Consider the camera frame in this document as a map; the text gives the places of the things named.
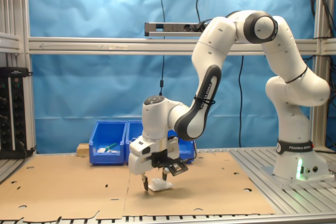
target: white item in bin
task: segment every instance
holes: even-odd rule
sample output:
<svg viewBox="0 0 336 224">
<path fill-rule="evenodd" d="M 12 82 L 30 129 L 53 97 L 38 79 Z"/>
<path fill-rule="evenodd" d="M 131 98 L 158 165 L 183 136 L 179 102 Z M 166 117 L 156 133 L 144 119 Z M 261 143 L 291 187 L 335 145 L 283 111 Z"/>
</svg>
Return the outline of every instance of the white item in bin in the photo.
<svg viewBox="0 0 336 224">
<path fill-rule="evenodd" d="M 97 152 L 98 152 L 98 153 L 104 153 L 104 152 L 105 152 L 105 148 L 99 148 L 99 149 L 97 150 Z"/>
<path fill-rule="evenodd" d="M 173 184 L 167 181 L 164 181 L 161 178 L 152 179 L 152 184 L 149 186 L 149 189 L 152 191 L 162 191 L 173 187 Z"/>
</svg>

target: green led light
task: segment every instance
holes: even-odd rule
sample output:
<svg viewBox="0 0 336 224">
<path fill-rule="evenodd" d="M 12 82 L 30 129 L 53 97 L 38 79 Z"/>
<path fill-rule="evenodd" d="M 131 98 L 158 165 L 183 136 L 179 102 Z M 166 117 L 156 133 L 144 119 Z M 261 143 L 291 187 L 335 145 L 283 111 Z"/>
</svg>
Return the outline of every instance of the green led light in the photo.
<svg viewBox="0 0 336 224">
<path fill-rule="evenodd" d="M 298 169 L 296 171 L 296 179 L 300 179 L 301 167 L 302 167 L 302 158 L 300 158 L 298 162 Z"/>
</svg>

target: blue plastic bin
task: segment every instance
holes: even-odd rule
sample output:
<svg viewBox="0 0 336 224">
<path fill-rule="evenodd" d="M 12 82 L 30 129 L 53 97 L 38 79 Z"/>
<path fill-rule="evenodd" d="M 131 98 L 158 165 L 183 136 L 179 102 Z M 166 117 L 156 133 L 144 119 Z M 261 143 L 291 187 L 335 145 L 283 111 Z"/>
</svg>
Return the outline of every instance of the blue plastic bin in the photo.
<svg viewBox="0 0 336 224">
<path fill-rule="evenodd" d="M 89 142 L 90 163 L 93 165 L 123 165 L 125 163 L 126 121 L 98 121 Z M 97 153 L 113 143 L 112 153 Z"/>
<path fill-rule="evenodd" d="M 141 121 L 128 121 L 127 122 L 127 132 L 125 140 L 125 160 L 128 163 L 128 157 L 130 155 L 130 144 L 133 138 L 137 138 L 142 135 L 142 122 Z M 175 131 L 168 131 L 168 136 L 177 135 Z M 194 144 L 192 141 L 184 141 L 180 139 L 180 157 L 182 159 L 193 158 L 195 156 Z"/>
</svg>

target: green object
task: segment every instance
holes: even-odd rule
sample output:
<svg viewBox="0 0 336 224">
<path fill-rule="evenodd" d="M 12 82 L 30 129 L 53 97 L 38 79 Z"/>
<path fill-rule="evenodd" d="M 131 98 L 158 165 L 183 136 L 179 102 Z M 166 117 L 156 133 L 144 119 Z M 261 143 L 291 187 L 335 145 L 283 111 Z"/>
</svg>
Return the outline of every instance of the green object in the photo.
<svg viewBox="0 0 336 224">
<path fill-rule="evenodd" d="M 298 162 L 298 169 L 296 172 L 296 179 L 300 179 L 301 177 L 301 168 L 302 168 L 302 159 L 300 158 Z"/>
<path fill-rule="evenodd" d="M 114 144 L 111 144 L 110 146 L 107 146 L 105 148 L 105 152 L 107 152 L 109 149 L 112 149 L 113 147 L 116 147 L 118 144 L 117 143 L 114 143 Z"/>
</svg>

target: aluminum frame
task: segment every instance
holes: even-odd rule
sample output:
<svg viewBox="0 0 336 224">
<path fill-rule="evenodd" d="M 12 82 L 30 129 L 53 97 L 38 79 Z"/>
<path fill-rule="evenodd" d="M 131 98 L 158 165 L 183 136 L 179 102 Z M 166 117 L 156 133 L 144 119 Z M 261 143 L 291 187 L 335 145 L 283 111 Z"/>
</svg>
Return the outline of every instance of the aluminum frame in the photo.
<svg viewBox="0 0 336 224">
<path fill-rule="evenodd" d="M 0 61 L 1 66 L 24 67 L 32 71 L 29 35 L 28 0 L 0 0 L 0 57 L 6 58 Z M 23 79 L 28 150 L 36 145 L 32 81 L 32 77 Z"/>
<path fill-rule="evenodd" d="M 328 0 L 333 11 L 334 0 Z M 328 35 L 327 17 L 322 0 L 317 0 L 316 37 Z M 27 67 L 32 70 L 30 54 L 78 55 L 191 55 L 196 40 L 189 39 L 105 39 L 105 38 L 40 38 L 30 37 L 28 0 L 0 0 L 0 64 Z M 336 52 L 336 39 L 297 40 L 303 55 L 317 55 L 314 72 L 328 79 L 329 57 Z M 235 44 L 229 55 L 263 55 L 260 45 Z M 28 148 L 35 146 L 35 119 L 32 77 L 24 79 Z M 324 146 L 327 106 L 311 109 L 311 137 L 316 146 Z"/>
<path fill-rule="evenodd" d="M 30 54 L 191 55 L 197 39 L 117 39 L 30 37 Z M 297 39 L 302 55 L 317 53 L 316 39 Z M 228 55 L 264 55 L 260 44 L 236 43 Z"/>
<path fill-rule="evenodd" d="M 333 15 L 334 0 L 327 0 L 330 13 Z M 315 27 L 314 37 L 323 38 L 329 37 L 330 31 L 328 26 L 329 16 L 326 15 L 322 0 L 316 2 L 315 13 Z M 313 58 L 312 70 L 318 76 L 329 82 L 330 74 L 330 57 L 325 57 L 323 54 L 323 47 L 325 46 L 325 39 L 318 39 L 317 54 Z M 328 105 L 325 103 L 319 107 L 312 107 L 310 109 L 310 136 L 315 146 L 325 146 L 325 139 L 327 133 L 327 113 Z"/>
</svg>

